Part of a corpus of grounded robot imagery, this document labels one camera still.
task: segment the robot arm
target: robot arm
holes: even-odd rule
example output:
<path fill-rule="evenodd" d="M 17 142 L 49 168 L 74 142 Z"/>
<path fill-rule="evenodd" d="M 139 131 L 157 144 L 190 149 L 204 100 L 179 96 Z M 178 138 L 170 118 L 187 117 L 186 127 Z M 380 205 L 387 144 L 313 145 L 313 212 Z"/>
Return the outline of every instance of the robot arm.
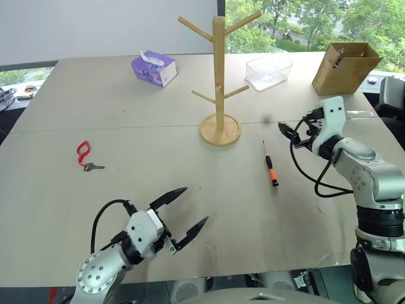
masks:
<path fill-rule="evenodd" d="M 303 117 L 300 124 L 308 125 L 309 139 L 302 141 L 297 128 L 285 123 L 279 127 L 296 148 L 305 147 L 331 161 L 352 186 L 358 210 L 358 243 L 351 251 L 354 284 L 376 303 L 405 303 L 405 176 L 369 147 L 343 138 L 345 121 L 338 96 L 323 100 Z"/>
<path fill-rule="evenodd" d="M 71 304 L 107 303 L 116 286 L 133 265 L 147 259 L 166 246 L 174 255 L 189 244 L 200 232 L 208 217 L 189 229 L 186 236 L 176 242 L 165 223 L 159 218 L 157 209 L 179 197 L 187 188 L 168 192 L 150 204 L 145 211 L 131 215 L 127 231 L 119 233 L 118 240 L 105 250 L 91 254 L 77 272 L 76 291 Z"/>

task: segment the black chair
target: black chair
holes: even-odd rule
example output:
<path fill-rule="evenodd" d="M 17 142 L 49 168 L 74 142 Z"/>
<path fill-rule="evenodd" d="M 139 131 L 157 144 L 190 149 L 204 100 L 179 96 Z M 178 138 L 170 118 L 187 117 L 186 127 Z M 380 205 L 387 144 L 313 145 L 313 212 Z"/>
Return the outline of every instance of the black chair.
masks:
<path fill-rule="evenodd" d="M 380 99 L 374 107 L 378 116 L 405 150 L 405 82 L 393 77 L 381 81 Z"/>

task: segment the brown cardboard box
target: brown cardboard box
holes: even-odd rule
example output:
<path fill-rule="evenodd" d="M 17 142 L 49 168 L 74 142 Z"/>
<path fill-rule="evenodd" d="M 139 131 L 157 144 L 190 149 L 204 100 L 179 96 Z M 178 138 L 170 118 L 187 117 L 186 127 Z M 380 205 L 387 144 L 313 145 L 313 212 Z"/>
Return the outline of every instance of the brown cardboard box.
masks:
<path fill-rule="evenodd" d="M 331 43 L 312 85 L 319 95 L 354 93 L 381 60 L 366 42 Z"/>

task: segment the beige table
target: beige table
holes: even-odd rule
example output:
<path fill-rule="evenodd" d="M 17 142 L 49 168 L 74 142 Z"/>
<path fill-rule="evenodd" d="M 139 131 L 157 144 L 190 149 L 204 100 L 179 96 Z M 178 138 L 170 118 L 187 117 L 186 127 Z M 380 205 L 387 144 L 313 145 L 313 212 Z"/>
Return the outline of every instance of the beige table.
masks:
<path fill-rule="evenodd" d="M 246 63 L 261 56 L 226 56 L 226 92 L 247 84 Z M 297 120 L 323 99 L 311 85 L 323 53 L 284 56 L 294 64 L 288 81 L 261 92 L 251 87 L 227 99 L 225 111 L 243 123 Z M 136 79 L 133 56 L 61 60 L 12 132 L 199 125 L 215 107 L 191 90 L 215 95 L 213 56 L 174 57 L 178 75 L 164 89 Z M 359 91 L 344 100 L 361 117 L 375 113 Z"/>
<path fill-rule="evenodd" d="M 29 109 L 36 111 L 33 105 Z M 197 126 L 11 134 L 0 146 L 0 286 L 74 285 L 100 207 L 125 198 L 146 208 L 182 186 L 189 190 L 162 209 L 163 220 L 177 238 L 209 215 L 206 226 L 184 250 L 175 256 L 162 250 L 125 282 L 349 263 L 356 242 L 353 197 L 318 198 L 295 169 L 276 123 L 242 127 L 241 138 L 226 148 L 205 143 Z M 344 135 L 362 140 L 405 172 L 405 154 L 379 118 L 348 120 Z M 268 180 L 262 138 L 278 188 Z M 88 160 L 105 170 L 83 172 L 77 165 L 75 149 L 84 139 L 92 144 Z M 306 149 L 297 151 L 297 159 L 313 176 L 325 165 Z M 325 181 L 349 186 L 333 169 Z M 121 207 L 109 208 L 99 222 L 96 248 L 127 220 Z"/>

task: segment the red key lanyard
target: red key lanyard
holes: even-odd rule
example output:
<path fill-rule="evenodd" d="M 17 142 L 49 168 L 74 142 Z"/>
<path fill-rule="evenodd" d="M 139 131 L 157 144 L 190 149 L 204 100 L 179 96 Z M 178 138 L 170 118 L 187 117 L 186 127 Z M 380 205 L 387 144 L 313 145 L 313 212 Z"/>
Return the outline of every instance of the red key lanyard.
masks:
<path fill-rule="evenodd" d="M 79 147 L 77 147 L 77 154 L 78 154 L 78 158 L 77 158 L 77 162 L 80 166 L 82 166 L 83 168 L 87 168 L 87 165 L 83 162 L 83 159 L 90 153 L 90 144 L 88 141 L 84 141 L 82 142 Z"/>

